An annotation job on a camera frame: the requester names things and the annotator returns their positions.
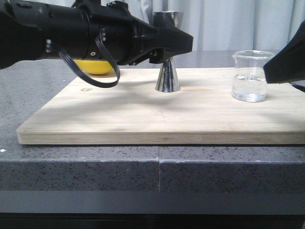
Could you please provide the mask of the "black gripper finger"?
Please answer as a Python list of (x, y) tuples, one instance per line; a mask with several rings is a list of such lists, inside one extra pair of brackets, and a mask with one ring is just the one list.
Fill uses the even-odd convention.
[(264, 65), (267, 83), (290, 83), (305, 79), (305, 23), (291, 41)]

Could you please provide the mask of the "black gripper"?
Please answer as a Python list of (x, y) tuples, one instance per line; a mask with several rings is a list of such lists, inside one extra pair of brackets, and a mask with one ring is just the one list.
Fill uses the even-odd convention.
[(155, 16), (149, 25), (132, 16), (127, 3), (117, 0), (106, 6), (100, 0), (83, 0), (81, 12), (89, 24), (88, 48), (82, 60), (107, 59), (95, 43), (100, 33), (118, 65), (137, 65), (146, 59), (159, 64), (192, 51), (193, 36), (178, 29), (168, 16)]

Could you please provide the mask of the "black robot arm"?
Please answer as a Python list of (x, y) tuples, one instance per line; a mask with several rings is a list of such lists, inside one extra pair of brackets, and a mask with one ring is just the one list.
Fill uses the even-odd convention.
[(118, 65), (163, 63), (188, 53), (193, 37), (176, 28), (170, 19), (150, 25), (132, 16), (128, 5), (113, 1), (78, 0), (64, 7), (26, 0), (0, 3), (0, 66), (24, 60), (57, 59), (46, 50), (50, 40), (75, 60), (104, 60), (95, 39), (105, 33), (104, 45)]

